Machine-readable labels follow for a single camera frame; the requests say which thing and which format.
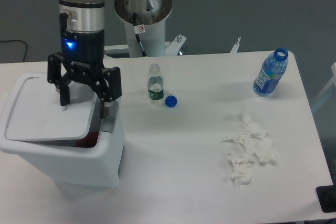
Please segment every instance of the warning sticker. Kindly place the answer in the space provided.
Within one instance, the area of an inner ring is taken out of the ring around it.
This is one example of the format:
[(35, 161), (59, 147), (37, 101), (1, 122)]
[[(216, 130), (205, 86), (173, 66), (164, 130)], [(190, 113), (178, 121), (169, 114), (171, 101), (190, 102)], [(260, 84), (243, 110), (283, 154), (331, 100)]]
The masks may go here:
[(145, 25), (134, 26), (135, 34), (142, 34), (145, 32)]

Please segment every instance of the green bottle label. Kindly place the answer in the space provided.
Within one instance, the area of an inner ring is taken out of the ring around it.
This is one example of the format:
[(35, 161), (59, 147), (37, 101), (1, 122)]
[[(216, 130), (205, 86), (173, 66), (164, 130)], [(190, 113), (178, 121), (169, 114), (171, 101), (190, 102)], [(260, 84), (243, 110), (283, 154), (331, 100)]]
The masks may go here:
[(152, 100), (159, 100), (159, 99), (163, 98), (163, 90), (161, 90), (159, 92), (154, 92), (154, 91), (148, 89), (148, 95)]

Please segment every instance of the gray floor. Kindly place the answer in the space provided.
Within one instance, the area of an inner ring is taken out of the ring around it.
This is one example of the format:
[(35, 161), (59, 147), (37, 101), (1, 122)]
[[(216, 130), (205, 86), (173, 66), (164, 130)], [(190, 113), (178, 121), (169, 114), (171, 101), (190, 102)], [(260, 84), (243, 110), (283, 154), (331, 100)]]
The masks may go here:
[[(113, 1), (106, 0), (106, 45), (126, 44)], [(58, 0), (0, 0), (0, 7), (0, 40), (27, 41), (28, 61), (60, 50)], [(186, 36), (186, 54), (229, 52), (239, 36), (242, 52), (287, 47), (311, 102), (336, 62), (335, 13), (336, 0), (173, 0), (166, 38)], [(21, 44), (0, 44), (0, 62), (19, 62), (23, 52)], [(336, 96), (314, 119), (327, 158), (336, 157)]]

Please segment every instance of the black object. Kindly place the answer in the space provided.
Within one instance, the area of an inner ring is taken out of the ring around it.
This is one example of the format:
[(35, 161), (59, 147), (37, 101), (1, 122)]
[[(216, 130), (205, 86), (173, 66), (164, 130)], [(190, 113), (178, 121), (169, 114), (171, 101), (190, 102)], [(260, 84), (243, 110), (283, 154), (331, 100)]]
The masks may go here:
[[(136, 26), (136, 24), (137, 24), (136, 13), (133, 13), (133, 27)], [(142, 53), (142, 57), (147, 57), (145, 49), (143, 48), (143, 45), (141, 43), (139, 34), (135, 34), (135, 37), (136, 37), (137, 42), (139, 43), (140, 50), (141, 50), (141, 53)]]
[(26, 56), (27, 56), (27, 51), (28, 51), (27, 42), (25, 42), (24, 40), (21, 40), (21, 39), (0, 40), (0, 43), (9, 43), (9, 42), (21, 42), (26, 46), (26, 50), (25, 50), (25, 53), (23, 54), (23, 59), (22, 59), (22, 62), (25, 62), (26, 61)]
[(336, 212), (336, 186), (319, 186), (317, 196), (323, 212)]
[(326, 221), (324, 224), (331, 224), (336, 220), (336, 218), (330, 219), (328, 221)]
[[(95, 33), (76, 33), (67, 30), (67, 13), (59, 15), (62, 53), (48, 56), (48, 82), (60, 93), (60, 104), (70, 103), (68, 85), (71, 81), (90, 86), (100, 99), (100, 117), (108, 114), (104, 103), (121, 97), (120, 68), (105, 68), (104, 30)], [(63, 64), (66, 73), (61, 75)]]
[(58, 0), (61, 5), (75, 7), (75, 8), (102, 8), (105, 7), (105, 3), (74, 3), (65, 0)]

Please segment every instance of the black cable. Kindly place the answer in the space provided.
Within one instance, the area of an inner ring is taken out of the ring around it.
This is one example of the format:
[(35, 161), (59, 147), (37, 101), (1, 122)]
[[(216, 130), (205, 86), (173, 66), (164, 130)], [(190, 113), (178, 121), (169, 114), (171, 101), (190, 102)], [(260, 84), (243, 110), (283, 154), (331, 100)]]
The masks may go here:
[(330, 224), (330, 223), (334, 222), (334, 220), (336, 220), (336, 218), (333, 218), (333, 219), (331, 219), (331, 220), (328, 220), (328, 221), (326, 221), (324, 224)]
[[(136, 26), (136, 24), (137, 24), (137, 21), (136, 21), (136, 13), (133, 13), (133, 27)], [(142, 56), (143, 56), (143, 57), (146, 57), (147, 55), (146, 55), (146, 53), (145, 53), (145, 49), (143, 48), (143, 45), (142, 45), (142, 43), (141, 43), (139, 34), (135, 34), (135, 37), (136, 37), (137, 42), (138, 42), (139, 45), (140, 45), (140, 49), (141, 49), (141, 52), (142, 52)]]
[(21, 42), (21, 43), (25, 44), (26, 50), (25, 50), (25, 54), (23, 55), (23, 59), (22, 59), (22, 62), (25, 62), (26, 61), (26, 56), (27, 56), (27, 51), (28, 51), (27, 42), (25, 42), (24, 40), (21, 40), (21, 39), (0, 40), (0, 43), (8, 43), (8, 42)]

